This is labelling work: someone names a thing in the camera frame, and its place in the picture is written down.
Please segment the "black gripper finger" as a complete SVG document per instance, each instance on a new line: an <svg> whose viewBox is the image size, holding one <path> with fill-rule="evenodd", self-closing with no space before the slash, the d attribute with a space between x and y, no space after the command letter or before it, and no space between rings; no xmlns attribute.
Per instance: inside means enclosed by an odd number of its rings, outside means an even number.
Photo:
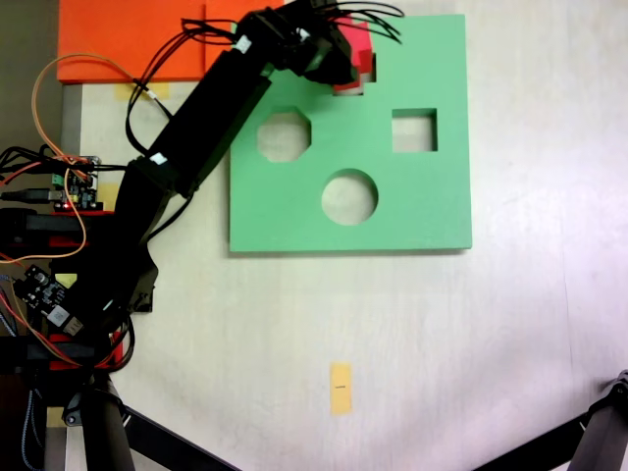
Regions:
<svg viewBox="0 0 628 471"><path fill-rule="evenodd" d="M331 63L333 65L351 65L351 46L337 23L330 23L330 42L332 44Z"/></svg>
<svg viewBox="0 0 628 471"><path fill-rule="evenodd" d="M326 55L314 62L313 69L308 70L305 77L313 82L336 86L356 82L358 73L349 58Z"/></svg>

